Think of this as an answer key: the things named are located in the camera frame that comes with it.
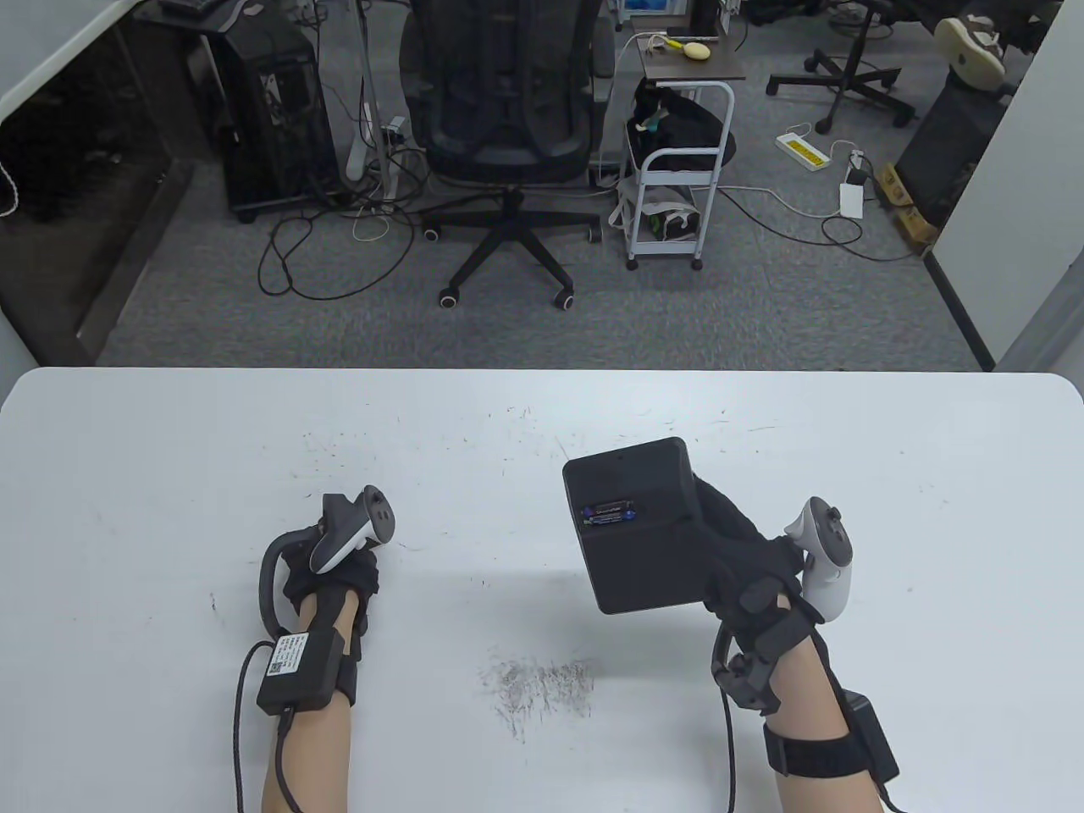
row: power adapter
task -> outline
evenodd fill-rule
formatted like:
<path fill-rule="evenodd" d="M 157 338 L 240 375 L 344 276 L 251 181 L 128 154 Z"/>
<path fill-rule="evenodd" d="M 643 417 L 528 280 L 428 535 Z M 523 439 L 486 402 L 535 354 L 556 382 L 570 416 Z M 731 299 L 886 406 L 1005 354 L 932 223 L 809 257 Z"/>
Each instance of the power adapter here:
<path fill-rule="evenodd" d="M 327 706 L 335 694 L 344 645 L 334 628 L 283 635 L 271 654 L 256 705 L 271 717 L 287 708 L 315 711 Z"/>

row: yellow object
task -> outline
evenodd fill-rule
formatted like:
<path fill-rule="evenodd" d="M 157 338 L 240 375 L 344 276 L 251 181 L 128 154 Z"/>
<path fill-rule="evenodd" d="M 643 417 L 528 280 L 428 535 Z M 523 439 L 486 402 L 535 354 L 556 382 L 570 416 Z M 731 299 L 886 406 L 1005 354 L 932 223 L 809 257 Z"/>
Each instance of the yellow object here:
<path fill-rule="evenodd" d="M 647 44 L 648 47 L 653 47 L 657 41 L 661 41 L 663 44 L 669 46 L 675 51 L 681 51 L 688 59 L 695 60 L 696 62 L 704 62 L 706 59 L 711 56 L 711 49 L 702 42 L 679 42 L 675 39 L 663 37 L 661 34 L 654 34 Z"/>
<path fill-rule="evenodd" d="M 704 62 L 706 59 L 711 56 L 711 49 L 702 42 L 686 42 L 682 47 L 682 52 L 688 56 L 688 59 L 696 60 L 697 62 Z"/>

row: label sticker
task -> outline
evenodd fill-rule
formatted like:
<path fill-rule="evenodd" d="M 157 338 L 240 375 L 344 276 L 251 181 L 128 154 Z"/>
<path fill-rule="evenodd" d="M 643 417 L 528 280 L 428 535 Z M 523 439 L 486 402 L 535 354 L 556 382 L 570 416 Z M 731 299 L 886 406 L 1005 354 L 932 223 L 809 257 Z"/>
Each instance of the label sticker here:
<path fill-rule="evenodd" d="M 271 662 L 268 663 L 268 676 L 296 672 L 308 640 L 309 633 L 307 632 L 299 632 L 297 635 L 283 635 L 279 638 L 279 643 L 274 645 L 274 651 L 271 653 Z"/>

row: floor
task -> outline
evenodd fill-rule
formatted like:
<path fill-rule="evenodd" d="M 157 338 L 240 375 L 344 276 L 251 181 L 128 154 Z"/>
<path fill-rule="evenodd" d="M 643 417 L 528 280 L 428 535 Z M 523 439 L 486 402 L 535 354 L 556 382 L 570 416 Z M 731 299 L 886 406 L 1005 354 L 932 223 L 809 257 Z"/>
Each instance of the floor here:
<path fill-rule="evenodd" d="M 322 50 L 324 80 L 346 100 L 357 98 L 350 38 L 339 0 L 332 3 Z M 405 114 L 398 83 L 397 42 L 403 10 L 377 0 L 370 12 L 373 63 L 382 111 Z M 737 24 L 740 36 L 741 22 Z M 789 125 L 820 118 L 830 102 L 821 88 L 764 94 L 767 75 L 801 70 L 814 47 L 833 53 L 848 40 L 822 18 L 799 17 L 752 28 L 740 55 L 749 78 L 736 82 L 734 132 L 738 153 L 724 182 L 770 186 L 791 205 L 829 212 L 838 205 L 835 167 L 811 173 L 783 155 L 774 137 Z M 920 27 L 896 26 L 873 42 L 876 65 L 903 65 L 896 93 L 921 114 L 937 98 L 946 68 Z M 630 49 L 620 68 L 610 131 L 638 80 Z M 349 144 L 351 124 L 333 96 L 336 140 Z M 914 132 L 891 127 L 886 113 L 848 102 L 831 139 L 847 139 L 875 165 L 896 158 Z M 827 149 L 829 138 L 811 139 Z M 439 186 L 434 189 L 440 192 Z M 732 193 L 779 231 L 823 240 L 817 220 L 787 211 L 767 195 Z M 538 198 L 540 204 L 607 214 L 610 198 Z M 717 198 L 700 272 L 675 259 L 644 259 L 624 269 L 622 245 L 608 231 L 602 245 L 580 233 L 545 242 L 577 282 L 575 308 L 550 305 L 553 281 L 518 247 L 499 251 L 464 286 L 453 311 L 437 307 L 443 287 L 472 248 L 472 233 L 446 233 L 439 244 L 418 238 L 402 266 L 369 292 L 317 304 L 270 298 L 256 284 L 268 230 L 264 217 L 242 225 L 225 210 L 219 171 L 206 166 L 195 180 L 150 262 L 101 363 L 109 365 L 637 367 L 707 370 L 977 370 L 964 338 L 921 261 L 874 262 L 835 247 L 788 242 Z M 838 237 L 846 223 L 834 222 Z M 363 223 L 359 236 L 383 227 Z M 872 257 L 906 253 L 888 216 L 867 207 L 865 235 L 855 248 Z M 325 218 L 291 258 L 296 284 L 334 294 L 372 280 L 402 253 L 409 234 L 393 227 L 383 240 L 353 242 L 348 221 Z M 282 283 L 268 263 L 266 284 Z"/>

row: hand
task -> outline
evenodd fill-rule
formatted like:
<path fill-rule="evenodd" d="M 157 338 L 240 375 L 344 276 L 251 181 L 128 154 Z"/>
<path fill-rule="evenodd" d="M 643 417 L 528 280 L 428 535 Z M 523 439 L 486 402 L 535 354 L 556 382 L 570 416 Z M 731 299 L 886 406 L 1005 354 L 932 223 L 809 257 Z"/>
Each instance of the hand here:
<path fill-rule="evenodd" d="M 318 576 L 309 567 L 312 549 L 320 539 L 319 530 L 313 528 L 313 531 L 304 542 L 283 553 L 282 557 L 289 568 L 289 576 L 282 589 L 283 595 L 291 601 L 298 614 L 301 612 L 301 602 L 314 595 L 315 625 L 335 624 L 339 612 L 348 604 L 347 593 L 357 595 L 358 610 L 349 642 L 349 654 L 357 660 L 361 657 L 361 636 L 369 629 L 369 599 L 379 590 L 376 555 L 370 550 L 353 551 L 326 573 Z"/>
<path fill-rule="evenodd" d="M 757 638 L 787 615 L 782 604 L 820 621 L 820 614 L 801 597 L 797 579 L 803 565 L 801 550 L 785 535 L 765 539 L 733 502 L 699 478 L 696 491 L 712 569 L 704 605 L 734 634 L 743 651 L 754 648 Z"/>

